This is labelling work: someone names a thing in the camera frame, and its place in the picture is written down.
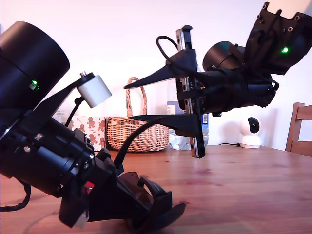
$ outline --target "basket handle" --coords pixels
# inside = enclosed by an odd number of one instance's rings
[[[127,84],[131,84],[132,81],[138,81],[139,79],[136,77],[131,77],[128,80]],[[147,98],[146,98],[146,92],[143,88],[143,86],[140,87],[142,90],[142,94],[143,94],[143,114],[146,115],[147,114]],[[131,101],[130,101],[130,89],[127,89],[126,91],[126,100],[127,100],[127,117],[131,117],[133,115],[132,113],[132,106],[131,106]]]

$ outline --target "wicker basket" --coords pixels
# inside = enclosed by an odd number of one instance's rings
[[[138,78],[131,77],[128,84],[137,81]],[[141,87],[143,93],[143,114],[147,113],[146,93]],[[126,91],[127,99],[127,117],[109,117],[107,127],[108,143],[111,147],[119,150],[127,137],[146,122],[129,119],[132,116],[132,107],[130,103],[130,90]],[[131,143],[128,151],[131,152],[150,152],[165,149],[169,144],[169,130],[167,127],[156,124],[138,135]]]

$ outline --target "green led light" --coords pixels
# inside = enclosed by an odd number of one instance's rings
[[[287,53],[288,51],[289,51],[288,47],[284,47],[284,48],[282,49],[282,53],[283,53],[283,54]]]

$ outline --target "red component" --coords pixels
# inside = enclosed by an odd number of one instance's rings
[[[94,184],[87,181],[85,184],[84,184],[84,187],[87,189],[87,193],[89,194],[93,188],[94,188]]]

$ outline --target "camera lens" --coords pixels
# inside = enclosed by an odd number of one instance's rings
[[[259,121],[255,118],[249,118],[249,130],[251,133],[257,133],[260,130],[260,124]]]

